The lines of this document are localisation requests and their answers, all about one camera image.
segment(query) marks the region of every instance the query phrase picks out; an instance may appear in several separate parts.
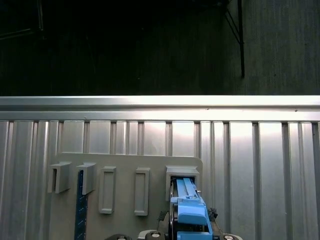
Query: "dark background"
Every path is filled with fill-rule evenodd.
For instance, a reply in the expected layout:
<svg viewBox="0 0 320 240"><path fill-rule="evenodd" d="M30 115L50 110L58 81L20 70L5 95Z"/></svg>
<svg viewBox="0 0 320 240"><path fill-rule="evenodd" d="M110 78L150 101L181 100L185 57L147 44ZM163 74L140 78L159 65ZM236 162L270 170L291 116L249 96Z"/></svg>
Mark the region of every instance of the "dark background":
<svg viewBox="0 0 320 240"><path fill-rule="evenodd" d="M45 40L0 41L0 95L320 94L320 0L243 0L244 79L223 14L200 5L43 0ZM0 0L0 33L37 24L35 0Z"/></svg>

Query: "metal ledge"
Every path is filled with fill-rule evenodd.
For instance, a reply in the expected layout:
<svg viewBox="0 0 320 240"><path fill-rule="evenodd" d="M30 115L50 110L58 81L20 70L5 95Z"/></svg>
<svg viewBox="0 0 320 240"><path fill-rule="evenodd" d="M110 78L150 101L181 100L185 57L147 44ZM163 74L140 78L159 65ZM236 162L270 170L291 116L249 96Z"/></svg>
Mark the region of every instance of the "metal ledge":
<svg viewBox="0 0 320 240"><path fill-rule="evenodd" d="M92 108L171 108L171 107L319 107L320 96L14 96L0 97L0 111L36 111Z"/></svg>

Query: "white plastic piece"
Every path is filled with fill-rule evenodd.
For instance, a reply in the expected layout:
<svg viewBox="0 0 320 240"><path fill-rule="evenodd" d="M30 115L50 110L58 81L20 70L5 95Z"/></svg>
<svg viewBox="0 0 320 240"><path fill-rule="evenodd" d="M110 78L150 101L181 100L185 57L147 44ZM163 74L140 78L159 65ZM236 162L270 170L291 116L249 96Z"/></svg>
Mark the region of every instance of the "white plastic piece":
<svg viewBox="0 0 320 240"><path fill-rule="evenodd" d="M49 166L48 193L59 194L70 189L71 162L59 162Z"/></svg>
<svg viewBox="0 0 320 240"><path fill-rule="evenodd" d="M83 165L76 166L76 168L79 171L83 171L82 195L86 195L95 190L96 164L92 162L85 162Z"/></svg>
<svg viewBox="0 0 320 240"><path fill-rule="evenodd" d="M200 173L197 171L197 166L166 166L165 179L165 200L170 201L170 185L172 177L192 177L194 184L198 190L200 186Z"/></svg>
<svg viewBox="0 0 320 240"><path fill-rule="evenodd" d="M149 202L149 167L138 167L135 170L134 214L148 215Z"/></svg>
<svg viewBox="0 0 320 240"><path fill-rule="evenodd" d="M116 167L105 166L100 171L99 212L112 214L115 210Z"/></svg>

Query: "screw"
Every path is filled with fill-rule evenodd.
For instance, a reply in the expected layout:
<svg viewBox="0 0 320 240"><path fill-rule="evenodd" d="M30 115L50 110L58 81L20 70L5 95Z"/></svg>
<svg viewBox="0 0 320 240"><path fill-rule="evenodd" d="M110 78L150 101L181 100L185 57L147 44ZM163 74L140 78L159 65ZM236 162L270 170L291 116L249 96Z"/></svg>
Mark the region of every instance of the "screw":
<svg viewBox="0 0 320 240"><path fill-rule="evenodd" d="M154 232L154 233L151 234L151 236L152 236L153 238L158 238L158 237L160 237L160 234L157 233L157 232Z"/></svg>
<svg viewBox="0 0 320 240"><path fill-rule="evenodd" d="M224 236L224 239L226 239L226 240L234 240L234 237L226 235L226 236Z"/></svg>

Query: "blue plastic part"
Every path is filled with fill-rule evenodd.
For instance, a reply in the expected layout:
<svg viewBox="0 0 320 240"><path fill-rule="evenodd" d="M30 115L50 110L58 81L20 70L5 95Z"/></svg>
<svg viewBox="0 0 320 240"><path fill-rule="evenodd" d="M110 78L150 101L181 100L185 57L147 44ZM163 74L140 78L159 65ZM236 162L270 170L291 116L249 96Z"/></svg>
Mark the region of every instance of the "blue plastic part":
<svg viewBox="0 0 320 240"><path fill-rule="evenodd" d="M212 240L213 235L209 232L178 231L177 240Z"/></svg>
<svg viewBox="0 0 320 240"><path fill-rule="evenodd" d="M88 195L82 195L83 183L84 171L81 170L78 173L78 182L76 190L74 240L86 239Z"/></svg>
<svg viewBox="0 0 320 240"><path fill-rule="evenodd" d="M182 201L178 204L178 223L207 225L206 210L202 204Z"/></svg>
<svg viewBox="0 0 320 240"><path fill-rule="evenodd" d="M170 202L177 204L177 222L181 224L207 226L208 232L178 231L177 240L212 240L213 230L210 224L207 206L197 193L196 185L190 178L177 179L178 197Z"/></svg>

